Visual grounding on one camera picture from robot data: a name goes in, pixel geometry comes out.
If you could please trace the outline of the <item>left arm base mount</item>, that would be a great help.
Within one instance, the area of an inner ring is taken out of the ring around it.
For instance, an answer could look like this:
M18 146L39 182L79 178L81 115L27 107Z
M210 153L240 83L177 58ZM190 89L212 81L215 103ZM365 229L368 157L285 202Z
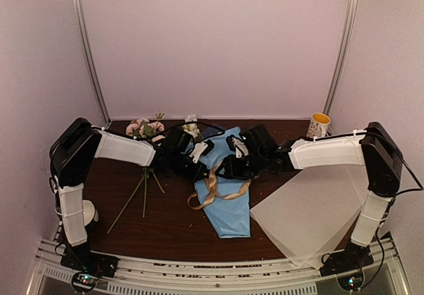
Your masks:
M91 292L103 277L113 278L119 259L115 256L94 253L88 242L72 247L66 238L55 247L64 246L60 265L74 271L71 287L80 294Z

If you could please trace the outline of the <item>beige ribbon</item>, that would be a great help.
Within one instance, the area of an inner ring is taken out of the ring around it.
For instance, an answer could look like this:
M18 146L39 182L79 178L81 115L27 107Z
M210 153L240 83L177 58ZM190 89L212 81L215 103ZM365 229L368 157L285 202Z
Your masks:
M240 186L240 188L238 189L238 192L236 193L231 193L231 194L227 194L227 195L220 195L219 191L218 191L218 169L220 169L220 167L223 166L223 161L220 161L220 163L218 163L218 165L216 165L216 167L214 167L213 169L211 169L211 171L209 172L208 178L204 179L204 183L206 185L208 194L205 197L205 200L202 204L199 204L198 206L192 206L190 204L190 201L192 198L196 198L198 197L198 193L194 192L192 193L188 199L187 199L187 204L188 206L197 211L200 209L203 209L207 206L210 206L215 198L221 199L221 200L235 200L239 197L242 197L244 195L247 194L250 183L252 182L251 179L245 180L242 185Z

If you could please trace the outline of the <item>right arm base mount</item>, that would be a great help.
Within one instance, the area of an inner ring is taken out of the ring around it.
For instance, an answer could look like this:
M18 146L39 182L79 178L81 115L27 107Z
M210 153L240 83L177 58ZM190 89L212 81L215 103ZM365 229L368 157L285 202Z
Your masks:
M321 257L321 277L336 276L338 285L347 292L359 291L364 285L364 267L372 265L374 259L370 247L360 247L349 242L345 249L325 253Z

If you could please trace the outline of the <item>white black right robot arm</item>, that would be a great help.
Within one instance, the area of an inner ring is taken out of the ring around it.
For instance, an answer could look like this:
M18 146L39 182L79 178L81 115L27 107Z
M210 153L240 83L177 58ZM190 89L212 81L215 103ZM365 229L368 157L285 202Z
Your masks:
M278 145L263 125L227 139L231 154L219 176L251 180L263 170L293 172L294 177L253 209L263 230L293 229L299 224L323 241L355 219L350 242L340 254L354 269L399 191L403 155L377 122L365 129L330 137L300 137Z

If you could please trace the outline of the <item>white fake flower long stem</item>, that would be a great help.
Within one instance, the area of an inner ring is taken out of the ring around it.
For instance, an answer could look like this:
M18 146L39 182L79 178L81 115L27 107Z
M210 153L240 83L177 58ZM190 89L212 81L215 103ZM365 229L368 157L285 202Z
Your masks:
M203 140L203 136L201 135L201 131L197 126L197 115L189 114L185 119L185 125L182 126L183 130L189 133L196 143L201 142Z

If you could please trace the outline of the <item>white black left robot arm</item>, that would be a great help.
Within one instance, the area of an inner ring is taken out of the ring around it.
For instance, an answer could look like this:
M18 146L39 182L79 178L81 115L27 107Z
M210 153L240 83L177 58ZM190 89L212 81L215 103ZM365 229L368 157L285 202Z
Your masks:
M193 137L181 125L155 136L129 136L92 125L77 118L51 146L50 174L52 191L57 195L57 214L64 226L68 243L73 246L69 259L81 271L95 266L95 256L82 247L88 240L83 221L83 188L92 162L107 158L129 162L155 170L170 169L196 182L209 175L200 161L214 147L211 141L188 146Z

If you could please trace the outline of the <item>blue wrapping paper sheet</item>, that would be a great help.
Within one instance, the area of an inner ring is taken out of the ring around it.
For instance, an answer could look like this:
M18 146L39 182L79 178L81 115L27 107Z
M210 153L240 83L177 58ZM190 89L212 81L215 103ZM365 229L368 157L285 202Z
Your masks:
M230 135L237 136L241 132L240 127L227 129L220 135L209 137L215 147L207 154L202 156L200 161L205 163L209 171L216 167L220 161L231 154L226 143L226 138ZM217 177L219 194L224 196L238 192L240 186L245 180L226 179ZM204 179L194 183L194 192L198 193L198 197L192 198L190 204L198 206L202 204L208 194ZM249 194L239 197L235 200L221 200L215 198L214 202L203 210L213 226L216 234L221 239L230 238L249 238L250 237L250 211L249 211Z

